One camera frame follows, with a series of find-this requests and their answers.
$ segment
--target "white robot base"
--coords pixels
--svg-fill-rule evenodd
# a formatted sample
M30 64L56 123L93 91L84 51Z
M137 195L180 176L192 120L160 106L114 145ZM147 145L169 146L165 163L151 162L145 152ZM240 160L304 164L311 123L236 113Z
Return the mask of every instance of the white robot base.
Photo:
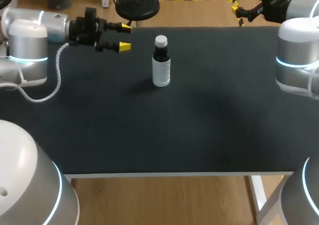
M40 146L0 120L0 224L77 225L79 211L74 189Z

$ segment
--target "white cable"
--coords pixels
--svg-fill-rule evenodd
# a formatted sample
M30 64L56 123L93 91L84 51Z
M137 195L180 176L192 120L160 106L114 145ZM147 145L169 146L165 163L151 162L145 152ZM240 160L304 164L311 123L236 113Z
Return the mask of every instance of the white cable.
M61 73L60 73L60 55L62 53L62 51L69 46L69 43L65 43L64 45L62 45L57 53L56 53L56 57L55 57L55 67L56 67L56 76L57 76L57 84L56 84L56 87L54 89L54 91L46 96L45 98L43 99L32 99L31 97L29 97L27 95L27 93L17 84L13 84L13 83L3 83L3 84L0 84L0 88L1 87L13 87L13 88L17 88L20 93L24 96L24 98L26 98L28 101L32 102L32 103L41 103L41 102L44 102L50 98L52 98L54 95L56 95L56 93L59 91L60 89L60 86L61 86Z
M312 68L311 74L310 74L310 76L308 78L308 95L312 99L319 99L319 96L315 95L312 92L313 79L314 79L314 76L315 76L315 73L316 73L317 69L318 69L318 65L317 65L317 67Z

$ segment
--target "robotic arm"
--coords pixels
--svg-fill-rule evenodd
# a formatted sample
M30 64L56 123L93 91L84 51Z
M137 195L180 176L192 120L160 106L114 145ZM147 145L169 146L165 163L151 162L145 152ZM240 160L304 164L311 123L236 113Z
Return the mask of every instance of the robotic arm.
M58 42L68 45L93 46L96 51L103 49L122 52L131 49L129 43L109 43L103 41L103 34L108 30L131 33L132 28L123 23L111 23L96 17L96 9L86 8L84 17L70 20L68 15L30 10L7 8L2 19L2 32L7 38L7 56L0 57L0 87L17 87L31 102L33 100L21 89L24 86L37 86L46 81L47 43ZM57 56L57 75L59 88L59 67Z
M283 23L292 18L315 17L319 15L319 0L261 0L253 9L234 7L238 18L248 18L252 22L262 14L266 21Z
M319 99L319 0L261 0L251 10L236 7L237 17L252 22L262 14L282 23L276 83L284 91Z

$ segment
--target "white table frame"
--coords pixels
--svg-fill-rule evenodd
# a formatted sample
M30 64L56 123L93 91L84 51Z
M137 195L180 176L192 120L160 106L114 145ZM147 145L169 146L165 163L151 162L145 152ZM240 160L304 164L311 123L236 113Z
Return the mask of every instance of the white table frame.
M257 225L267 225L272 219L280 214L284 225L287 224L280 206L280 194L282 186L292 172L264 172L264 173L123 173L123 174L68 174L66 178L72 179L94 179L94 178L136 178L136 177L189 177L189 176L248 176L253 202L256 211ZM266 199L261 175L285 175L275 188L269 199Z

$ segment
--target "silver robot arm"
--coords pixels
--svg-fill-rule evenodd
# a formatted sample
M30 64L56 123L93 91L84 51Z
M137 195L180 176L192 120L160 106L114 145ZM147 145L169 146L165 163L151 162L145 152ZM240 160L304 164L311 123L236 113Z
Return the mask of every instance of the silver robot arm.
M43 84L47 77L46 28L17 19L8 26L6 34L10 49L9 56L0 57L0 87Z
M131 49L129 43L103 41L103 33L107 29L131 33L132 28L96 17L94 8L86 8L85 17L77 17L76 20L70 20L68 15L62 13L7 8L3 12L1 25L8 50L7 56L0 57L0 87L17 87L31 102L44 100L29 98L21 87L37 86L46 81L48 42L65 43L63 48L68 45L89 45L96 51L109 49L123 52ZM58 61L56 63L58 90L61 78Z
M282 23L276 60L281 89L319 98L319 16Z

